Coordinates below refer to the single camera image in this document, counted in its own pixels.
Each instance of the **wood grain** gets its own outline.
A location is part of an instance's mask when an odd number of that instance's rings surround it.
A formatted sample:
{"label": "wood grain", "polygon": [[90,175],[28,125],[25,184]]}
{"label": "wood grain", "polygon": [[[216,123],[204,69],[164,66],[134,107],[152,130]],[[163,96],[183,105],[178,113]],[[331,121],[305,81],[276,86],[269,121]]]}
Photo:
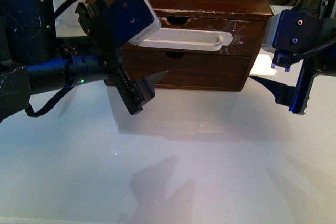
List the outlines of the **wood grain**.
{"label": "wood grain", "polygon": [[122,47],[122,59],[133,80],[168,70],[170,73],[158,87],[242,90],[260,50],[266,21],[272,16],[266,0],[149,2],[158,14],[162,27],[227,31],[232,33],[233,42],[217,52],[144,48],[125,44]]}

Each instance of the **wooden drawer cabinet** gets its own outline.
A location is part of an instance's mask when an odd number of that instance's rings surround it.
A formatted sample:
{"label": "wooden drawer cabinet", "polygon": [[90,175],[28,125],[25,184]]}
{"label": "wooden drawer cabinet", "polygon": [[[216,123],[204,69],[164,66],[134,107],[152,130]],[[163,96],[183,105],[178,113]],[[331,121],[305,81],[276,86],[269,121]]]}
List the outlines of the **wooden drawer cabinet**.
{"label": "wooden drawer cabinet", "polygon": [[260,50],[266,0],[149,0],[162,27],[230,32],[216,52],[145,48],[126,44],[123,61],[132,79],[168,70],[158,87],[240,91]]}

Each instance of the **drawer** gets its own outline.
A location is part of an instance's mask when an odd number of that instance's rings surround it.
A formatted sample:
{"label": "drawer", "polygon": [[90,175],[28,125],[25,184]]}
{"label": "drawer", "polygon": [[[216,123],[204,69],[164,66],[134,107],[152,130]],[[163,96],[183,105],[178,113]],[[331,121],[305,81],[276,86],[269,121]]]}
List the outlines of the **drawer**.
{"label": "drawer", "polygon": [[168,70],[159,88],[239,91],[250,57],[165,51],[124,51],[132,80]]}

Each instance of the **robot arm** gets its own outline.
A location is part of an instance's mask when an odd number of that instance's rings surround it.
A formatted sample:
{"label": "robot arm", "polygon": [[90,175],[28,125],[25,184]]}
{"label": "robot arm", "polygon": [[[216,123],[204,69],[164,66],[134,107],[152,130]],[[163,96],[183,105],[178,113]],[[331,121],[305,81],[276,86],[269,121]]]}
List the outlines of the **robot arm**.
{"label": "robot arm", "polygon": [[[52,0],[0,0],[0,121],[22,109],[29,116],[43,115],[74,86],[97,80],[113,81],[131,114],[155,96],[154,87],[167,72],[132,81],[120,49],[134,36],[145,39],[160,28],[148,1],[114,0],[109,5],[96,0],[80,4],[77,12],[87,36],[56,38]],[[34,112],[31,94],[58,89]]]}
{"label": "robot arm", "polygon": [[318,75],[336,76],[335,0],[302,0],[293,10],[272,17],[263,49],[274,53],[272,67],[290,66],[303,60],[295,87],[250,76],[272,92],[277,104],[294,114],[304,114],[309,93]]}

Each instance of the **white drawer handle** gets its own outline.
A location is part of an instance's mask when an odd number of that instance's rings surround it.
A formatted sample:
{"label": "white drawer handle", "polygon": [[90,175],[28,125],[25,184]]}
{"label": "white drawer handle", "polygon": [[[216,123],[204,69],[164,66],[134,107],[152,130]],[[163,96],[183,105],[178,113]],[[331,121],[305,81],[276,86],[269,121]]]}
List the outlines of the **white drawer handle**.
{"label": "white drawer handle", "polygon": [[218,51],[232,42],[232,34],[221,31],[161,28],[139,43],[142,47]]}

